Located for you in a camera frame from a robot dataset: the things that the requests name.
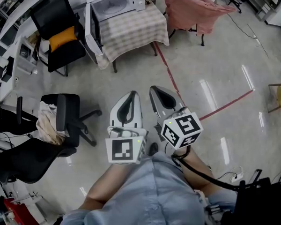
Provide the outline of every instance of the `orange cushion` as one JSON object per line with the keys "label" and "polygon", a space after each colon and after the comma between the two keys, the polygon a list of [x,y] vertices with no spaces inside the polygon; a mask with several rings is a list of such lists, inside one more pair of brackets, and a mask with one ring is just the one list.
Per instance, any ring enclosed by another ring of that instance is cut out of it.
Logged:
{"label": "orange cushion", "polygon": [[62,32],[54,35],[53,37],[49,38],[49,43],[51,46],[51,52],[58,49],[63,44],[66,44],[71,41],[77,40],[75,36],[74,26],[63,30]]}

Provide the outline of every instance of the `gray floor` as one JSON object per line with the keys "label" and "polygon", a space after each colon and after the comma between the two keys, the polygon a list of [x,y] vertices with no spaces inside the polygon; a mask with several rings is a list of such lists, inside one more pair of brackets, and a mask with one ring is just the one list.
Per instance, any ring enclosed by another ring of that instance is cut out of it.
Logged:
{"label": "gray floor", "polygon": [[[163,0],[157,0],[157,6],[164,11]],[[170,46],[159,46],[183,100],[199,117],[245,94],[253,84],[254,92],[202,121],[204,132],[193,146],[212,167],[215,177],[242,166],[244,179],[249,182],[256,169],[262,169],[262,177],[271,179],[281,171],[281,109],[267,112],[268,104],[273,103],[268,84],[281,83],[281,28],[260,22],[247,4],[242,5],[242,10],[242,14],[231,16],[248,35],[253,36],[254,31],[268,56],[257,40],[247,37],[227,15],[216,22],[212,34],[205,36],[205,47],[200,46],[200,37],[186,31],[178,31]],[[174,89],[161,57],[155,57],[147,45],[120,56],[117,65],[115,74],[111,66],[99,70],[85,57],[70,65],[68,78],[48,74],[41,65],[38,74],[29,79],[19,74],[16,93],[24,96],[27,110],[34,109],[36,113],[43,94],[64,92],[80,96],[81,114],[97,105],[103,111],[101,117],[85,122],[98,140],[96,147],[81,139],[76,154],[56,159],[39,182],[28,185],[60,213],[80,206],[85,192],[109,166],[104,139],[108,135],[109,112],[122,95],[131,90],[139,93],[143,126],[149,131],[148,144],[158,142],[160,149],[164,148],[153,128],[156,117],[148,93],[152,85]],[[9,100],[15,103],[15,94]]]}

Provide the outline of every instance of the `checkered tablecloth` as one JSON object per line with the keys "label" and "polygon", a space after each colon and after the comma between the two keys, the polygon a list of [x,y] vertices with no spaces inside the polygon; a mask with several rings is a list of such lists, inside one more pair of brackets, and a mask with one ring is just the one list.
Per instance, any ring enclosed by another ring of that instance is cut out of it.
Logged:
{"label": "checkered tablecloth", "polygon": [[167,21],[151,2],[142,11],[130,11],[100,22],[103,55],[96,56],[105,69],[118,56],[132,49],[158,41],[169,45]]}

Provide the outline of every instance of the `shoe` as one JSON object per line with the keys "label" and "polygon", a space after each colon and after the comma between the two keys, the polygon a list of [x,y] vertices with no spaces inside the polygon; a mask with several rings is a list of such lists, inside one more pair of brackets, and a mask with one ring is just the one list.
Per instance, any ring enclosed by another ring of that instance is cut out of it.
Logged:
{"label": "shoe", "polygon": [[154,142],[150,145],[148,156],[153,156],[157,152],[158,152],[158,144]]}

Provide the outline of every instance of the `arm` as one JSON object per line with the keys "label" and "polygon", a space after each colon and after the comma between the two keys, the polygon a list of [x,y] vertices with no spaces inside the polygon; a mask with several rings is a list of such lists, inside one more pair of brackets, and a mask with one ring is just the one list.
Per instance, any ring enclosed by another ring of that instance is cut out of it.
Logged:
{"label": "arm", "polygon": [[[186,152],[186,148],[179,149],[175,151],[177,155],[183,155]],[[199,172],[205,173],[206,175],[213,177],[209,168],[202,162],[202,160],[197,156],[194,152],[193,148],[191,152],[183,159],[186,163],[192,166]],[[193,189],[200,190],[204,193],[206,197],[210,196],[211,194],[221,190],[221,188],[206,179],[200,177],[199,175],[195,174],[194,172],[190,171],[188,168],[181,164],[182,172],[184,174],[185,179],[191,185]]]}
{"label": "arm", "polygon": [[112,164],[91,187],[84,203],[79,209],[101,209],[124,184],[132,167],[132,165]]}

